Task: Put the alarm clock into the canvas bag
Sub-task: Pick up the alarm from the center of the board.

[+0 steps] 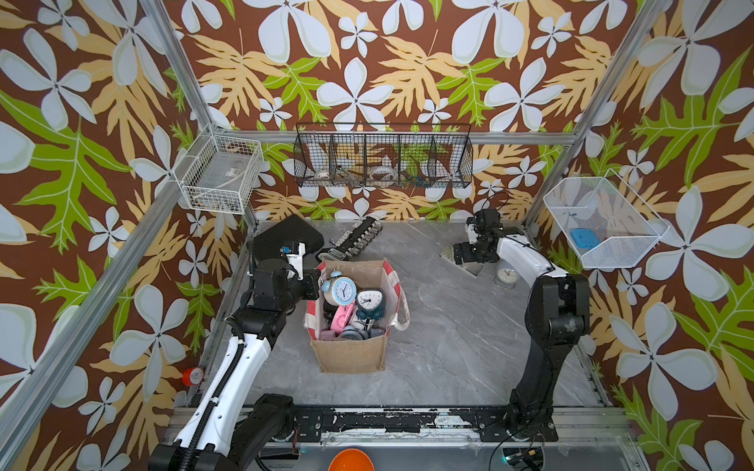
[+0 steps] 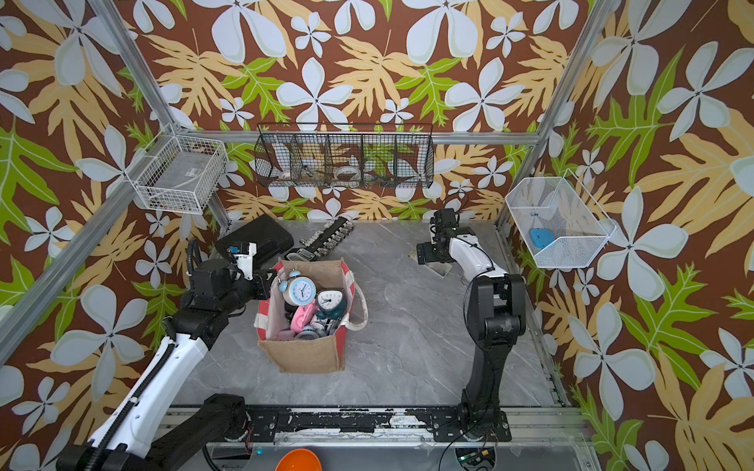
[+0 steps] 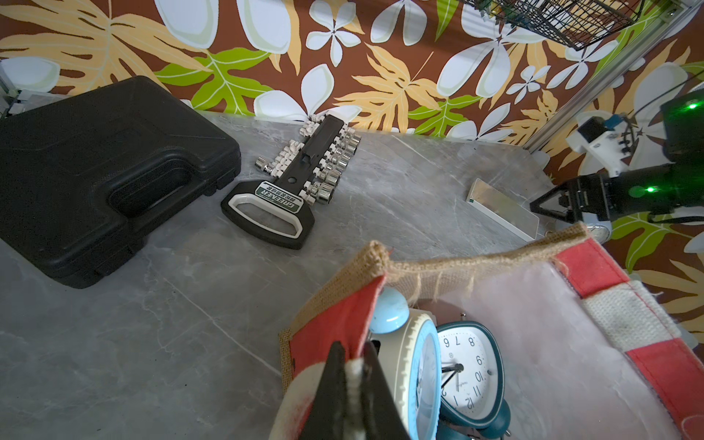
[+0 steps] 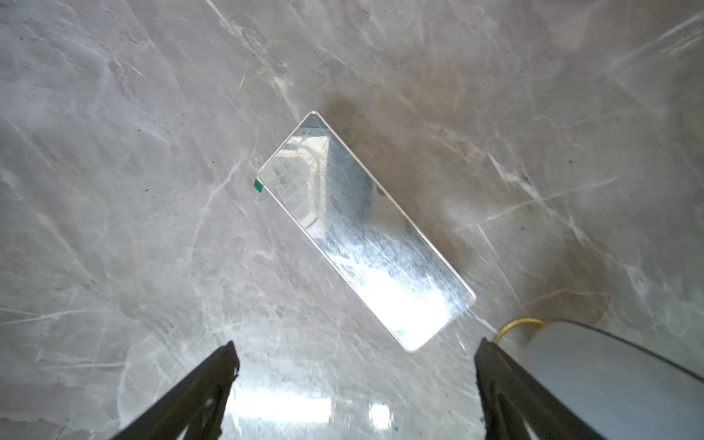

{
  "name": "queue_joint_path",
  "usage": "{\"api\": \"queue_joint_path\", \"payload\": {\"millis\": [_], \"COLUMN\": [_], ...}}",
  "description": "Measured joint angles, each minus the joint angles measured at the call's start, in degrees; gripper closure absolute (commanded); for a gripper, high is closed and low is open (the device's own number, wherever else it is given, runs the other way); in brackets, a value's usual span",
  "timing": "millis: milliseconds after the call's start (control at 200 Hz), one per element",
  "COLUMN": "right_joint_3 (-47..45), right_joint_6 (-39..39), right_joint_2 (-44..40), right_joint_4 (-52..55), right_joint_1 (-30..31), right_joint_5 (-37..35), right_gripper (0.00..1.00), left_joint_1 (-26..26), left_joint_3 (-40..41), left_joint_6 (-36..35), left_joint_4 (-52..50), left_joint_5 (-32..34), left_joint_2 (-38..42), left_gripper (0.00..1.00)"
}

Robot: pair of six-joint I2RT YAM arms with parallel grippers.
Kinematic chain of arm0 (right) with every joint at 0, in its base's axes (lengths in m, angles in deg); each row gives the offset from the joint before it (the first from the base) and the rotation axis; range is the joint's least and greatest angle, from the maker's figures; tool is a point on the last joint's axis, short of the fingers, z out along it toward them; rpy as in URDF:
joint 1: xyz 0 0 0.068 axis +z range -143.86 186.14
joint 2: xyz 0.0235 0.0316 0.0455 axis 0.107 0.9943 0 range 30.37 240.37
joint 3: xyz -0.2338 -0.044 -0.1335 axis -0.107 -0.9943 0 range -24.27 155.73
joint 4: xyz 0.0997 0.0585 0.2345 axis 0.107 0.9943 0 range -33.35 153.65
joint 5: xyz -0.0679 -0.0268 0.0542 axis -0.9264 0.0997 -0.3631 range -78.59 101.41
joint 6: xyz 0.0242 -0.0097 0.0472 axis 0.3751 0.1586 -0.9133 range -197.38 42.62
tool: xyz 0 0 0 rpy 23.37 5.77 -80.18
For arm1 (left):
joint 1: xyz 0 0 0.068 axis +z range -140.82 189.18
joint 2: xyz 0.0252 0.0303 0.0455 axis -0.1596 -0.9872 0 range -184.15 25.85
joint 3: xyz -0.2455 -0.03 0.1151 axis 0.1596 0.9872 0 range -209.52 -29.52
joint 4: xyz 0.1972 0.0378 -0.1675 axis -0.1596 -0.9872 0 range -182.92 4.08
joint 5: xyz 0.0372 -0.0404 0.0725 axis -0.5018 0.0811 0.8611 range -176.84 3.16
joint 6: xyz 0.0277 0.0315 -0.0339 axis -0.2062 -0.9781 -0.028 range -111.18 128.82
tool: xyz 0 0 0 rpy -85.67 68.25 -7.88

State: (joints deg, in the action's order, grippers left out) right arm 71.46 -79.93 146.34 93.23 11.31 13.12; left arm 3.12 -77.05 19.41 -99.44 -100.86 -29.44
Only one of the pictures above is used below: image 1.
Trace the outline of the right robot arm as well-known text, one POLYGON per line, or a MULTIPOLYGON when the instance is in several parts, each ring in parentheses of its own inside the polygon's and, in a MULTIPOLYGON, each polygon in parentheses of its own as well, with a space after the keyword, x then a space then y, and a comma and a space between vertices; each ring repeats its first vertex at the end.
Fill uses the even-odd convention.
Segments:
POLYGON ((518 441, 538 435, 556 441, 549 429, 554 390, 567 356, 590 327, 588 281, 551 262, 520 231, 504 227, 492 208, 468 217, 465 231, 469 239, 451 246, 455 265, 505 262, 529 286, 524 312, 529 353, 502 426, 518 441))

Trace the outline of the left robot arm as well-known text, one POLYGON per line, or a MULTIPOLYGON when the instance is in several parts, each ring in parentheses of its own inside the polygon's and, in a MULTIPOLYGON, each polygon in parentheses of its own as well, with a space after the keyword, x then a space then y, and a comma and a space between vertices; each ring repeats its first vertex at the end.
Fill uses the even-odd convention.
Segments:
POLYGON ((151 470, 245 470, 274 438, 294 431, 294 401, 265 394, 247 418, 240 414, 262 365, 287 318, 302 300, 318 297, 319 271, 304 269, 302 241, 280 248, 275 258, 251 263, 249 290, 227 318, 232 335, 226 355, 192 418, 170 445, 159 445, 151 470))

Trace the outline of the canvas bag with red sides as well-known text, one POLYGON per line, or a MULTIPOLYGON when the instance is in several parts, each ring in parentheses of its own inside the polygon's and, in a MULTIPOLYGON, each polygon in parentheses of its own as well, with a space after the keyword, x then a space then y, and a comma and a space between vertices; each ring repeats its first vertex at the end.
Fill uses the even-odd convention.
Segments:
POLYGON ((404 331, 410 325, 410 308, 398 272, 386 259, 359 262, 326 261, 319 265, 319 270, 319 296, 306 304, 304 329, 310 338, 321 371, 332 374, 362 374, 384 370, 390 335, 404 331), (321 285, 335 270, 355 281, 357 293, 362 290, 382 290, 386 296, 385 315, 379 321, 359 320, 355 301, 355 312, 351 316, 349 326, 369 331, 368 340, 339 341, 330 328, 339 306, 326 302, 321 285))

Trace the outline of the dark green alarm clock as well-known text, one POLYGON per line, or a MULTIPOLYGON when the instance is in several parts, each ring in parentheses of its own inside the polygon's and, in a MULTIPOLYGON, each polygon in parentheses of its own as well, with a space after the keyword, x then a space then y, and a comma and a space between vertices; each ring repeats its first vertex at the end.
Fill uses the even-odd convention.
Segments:
POLYGON ((362 290, 357 294, 357 318, 379 321, 385 315, 386 296, 382 290, 362 290))

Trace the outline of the mirror digital clock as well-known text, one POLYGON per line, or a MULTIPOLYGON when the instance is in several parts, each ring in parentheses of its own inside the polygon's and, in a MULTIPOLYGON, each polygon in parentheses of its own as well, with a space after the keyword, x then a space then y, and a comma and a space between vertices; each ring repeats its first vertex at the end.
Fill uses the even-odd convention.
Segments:
POLYGON ((469 275, 473 277, 478 277, 481 272, 484 269, 484 264, 470 261, 465 262, 463 261, 463 257, 461 255, 456 255, 456 248, 453 245, 447 245, 441 252, 440 256, 449 261, 454 266, 465 270, 465 272, 469 273, 469 275))

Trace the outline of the cream and blue alarm clock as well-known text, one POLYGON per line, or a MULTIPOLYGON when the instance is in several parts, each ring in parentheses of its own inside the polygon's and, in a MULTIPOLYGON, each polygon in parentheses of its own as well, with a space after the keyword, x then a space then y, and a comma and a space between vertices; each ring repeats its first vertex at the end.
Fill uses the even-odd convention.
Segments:
POLYGON ((369 331, 347 327, 343 333, 338 336, 339 341, 365 341, 369 339, 369 331))

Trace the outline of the light blue twin-bell alarm clock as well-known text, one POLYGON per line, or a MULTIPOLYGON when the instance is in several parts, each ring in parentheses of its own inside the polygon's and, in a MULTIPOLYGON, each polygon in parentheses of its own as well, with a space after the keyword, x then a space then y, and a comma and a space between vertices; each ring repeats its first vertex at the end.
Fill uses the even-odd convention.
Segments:
POLYGON ((338 270, 329 274, 321 285, 321 290, 326 302, 333 306, 348 306, 357 298, 355 281, 338 270))

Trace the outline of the grey round globe clock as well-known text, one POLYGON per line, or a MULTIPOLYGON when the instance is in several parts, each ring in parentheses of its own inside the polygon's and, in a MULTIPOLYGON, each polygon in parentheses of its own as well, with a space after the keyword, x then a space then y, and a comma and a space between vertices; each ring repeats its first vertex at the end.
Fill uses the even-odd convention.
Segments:
POLYGON ((510 268, 501 268, 496 271, 495 284, 500 288, 509 290, 514 288, 520 279, 520 275, 516 270, 510 268))

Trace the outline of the pink twin-bell alarm clock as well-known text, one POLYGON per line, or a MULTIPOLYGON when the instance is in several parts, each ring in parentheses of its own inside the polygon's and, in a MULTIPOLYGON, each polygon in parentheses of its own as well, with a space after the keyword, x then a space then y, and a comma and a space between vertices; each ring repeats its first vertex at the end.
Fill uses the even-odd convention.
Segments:
POLYGON ((331 330, 337 335, 341 335, 343 331, 350 325, 351 322, 351 316, 353 316, 353 312, 355 312, 355 303, 352 302, 348 305, 340 305, 338 309, 336 310, 332 322, 331 322, 331 330))

